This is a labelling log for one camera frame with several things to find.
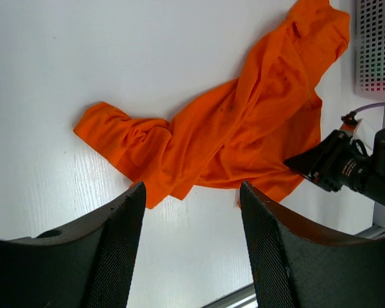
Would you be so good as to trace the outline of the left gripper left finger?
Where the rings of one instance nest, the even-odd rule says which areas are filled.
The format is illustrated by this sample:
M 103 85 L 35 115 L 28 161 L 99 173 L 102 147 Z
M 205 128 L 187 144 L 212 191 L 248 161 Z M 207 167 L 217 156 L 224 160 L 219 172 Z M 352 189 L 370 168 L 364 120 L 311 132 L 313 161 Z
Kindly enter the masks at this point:
M 0 240 L 0 307 L 126 307 L 146 187 L 37 237 Z

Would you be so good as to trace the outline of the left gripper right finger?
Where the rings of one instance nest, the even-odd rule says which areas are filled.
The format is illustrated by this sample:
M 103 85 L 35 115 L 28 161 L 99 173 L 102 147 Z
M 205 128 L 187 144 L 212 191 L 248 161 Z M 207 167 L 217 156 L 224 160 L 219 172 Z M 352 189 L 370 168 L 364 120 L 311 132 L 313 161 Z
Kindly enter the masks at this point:
M 385 237 L 320 225 L 248 182 L 239 197 L 259 307 L 385 307 Z

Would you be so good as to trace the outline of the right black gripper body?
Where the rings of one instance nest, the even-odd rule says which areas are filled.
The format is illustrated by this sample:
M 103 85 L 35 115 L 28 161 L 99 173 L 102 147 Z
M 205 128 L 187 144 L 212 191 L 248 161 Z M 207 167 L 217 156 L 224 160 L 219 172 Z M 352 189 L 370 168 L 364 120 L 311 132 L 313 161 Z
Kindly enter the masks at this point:
M 334 130 L 313 150 L 317 157 L 307 179 L 328 192 L 343 186 L 357 193 L 370 192 L 370 156 L 364 144 L 343 130 Z

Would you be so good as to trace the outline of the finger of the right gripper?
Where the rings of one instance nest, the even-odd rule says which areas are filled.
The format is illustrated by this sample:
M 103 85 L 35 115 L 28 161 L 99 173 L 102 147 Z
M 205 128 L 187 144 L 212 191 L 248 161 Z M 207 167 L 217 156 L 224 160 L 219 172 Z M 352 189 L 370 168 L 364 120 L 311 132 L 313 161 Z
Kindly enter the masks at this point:
M 304 153 L 284 161 L 284 165 L 302 176 L 318 176 L 327 172 L 327 145 L 321 143 Z

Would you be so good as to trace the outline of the orange t shirt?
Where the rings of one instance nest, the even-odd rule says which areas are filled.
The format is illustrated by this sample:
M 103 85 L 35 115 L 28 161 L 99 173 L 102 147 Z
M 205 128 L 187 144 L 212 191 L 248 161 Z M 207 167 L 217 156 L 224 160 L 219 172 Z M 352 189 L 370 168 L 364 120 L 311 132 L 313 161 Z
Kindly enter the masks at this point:
M 350 16 L 328 1 L 298 1 L 248 53 L 240 75 L 194 99 L 170 121 L 134 118 L 101 102 L 74 133 L 134 183 L 152 209 L 195 185 L 248 181 L 275 201 L 300 184 L 285 159 L 320 142 L 316 87 L 347 50 Z

